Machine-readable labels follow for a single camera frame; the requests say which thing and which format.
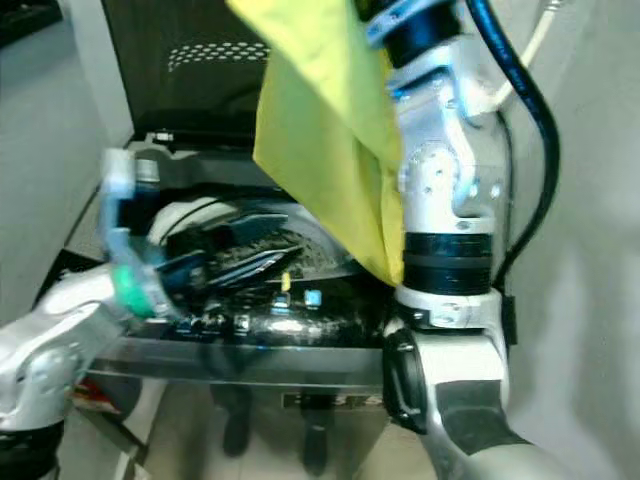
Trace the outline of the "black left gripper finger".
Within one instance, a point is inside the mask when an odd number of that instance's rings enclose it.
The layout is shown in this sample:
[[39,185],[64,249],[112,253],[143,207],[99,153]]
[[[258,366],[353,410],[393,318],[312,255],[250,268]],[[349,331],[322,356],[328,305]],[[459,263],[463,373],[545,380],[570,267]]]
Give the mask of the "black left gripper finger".
[[196,291],[202,293],[233,291],[287,273],[300,256],[298,247],[261,250],[239,260],[219,259],[216,253],[206,250],[195,252],[204,260],[204,274],[196,284]]
[[285,214],[280,212],[250,212],[224,223],[201,225],[193,229],[192,236],[207,251],[229,250],[259,241],[284,224]]

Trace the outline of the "yellow garment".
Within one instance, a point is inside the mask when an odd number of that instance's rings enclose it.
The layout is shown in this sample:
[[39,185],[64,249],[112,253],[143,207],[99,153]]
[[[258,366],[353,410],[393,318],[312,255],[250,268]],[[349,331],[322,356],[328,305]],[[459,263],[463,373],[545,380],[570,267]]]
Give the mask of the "yellow garment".
[[358,264],[402,283],[401,133],[364,0],[228,0],[268,46],[253,161]]

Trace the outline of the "black window frame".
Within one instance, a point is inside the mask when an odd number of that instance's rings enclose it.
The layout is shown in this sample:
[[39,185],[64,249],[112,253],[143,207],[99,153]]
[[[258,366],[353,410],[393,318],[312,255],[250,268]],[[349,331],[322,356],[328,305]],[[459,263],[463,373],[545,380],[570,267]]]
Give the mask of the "black window frame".
[[0,0],[0,15],[3,49],[64,18],[58,0]]

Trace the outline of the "silver top-load washing machine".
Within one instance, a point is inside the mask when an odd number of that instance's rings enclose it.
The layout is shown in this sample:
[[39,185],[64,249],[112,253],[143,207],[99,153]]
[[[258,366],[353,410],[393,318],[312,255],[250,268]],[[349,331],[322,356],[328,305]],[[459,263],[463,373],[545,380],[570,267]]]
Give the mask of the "silver top-load washing machine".
[[280,212],[285,224],[250,244],[210,251],[239,260],[261,250],[298,247],[288,271],[233,291],[175,300],[180,317],[128,333],[96,358],[90,380],[122,404],[125,387],[145,379],[209,384],[232,416],[230,453],[247,447],[251,406],[276,390],[303,411],[303,462],[323,471],[326,429],[348,393],[367,404],[380,387],[381,328],[393,289],[362,268],[310,211],[246,151],[210,150],[177,157],[152,143],[129,147],[140,183],[123,207],[125,224],[161,260],[157,239],[177,230],[224,223],[250,212]]

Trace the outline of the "dark washing machine lid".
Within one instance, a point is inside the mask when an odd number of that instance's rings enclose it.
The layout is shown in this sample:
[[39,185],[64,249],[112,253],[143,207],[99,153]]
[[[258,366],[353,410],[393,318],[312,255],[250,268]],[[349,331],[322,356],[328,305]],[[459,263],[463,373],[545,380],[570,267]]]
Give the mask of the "dark washing machine lid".
[[332,4],[364,18],[362,0],[101,0],[134,137],[251,145],[271,42],[244,14],[310,17]]

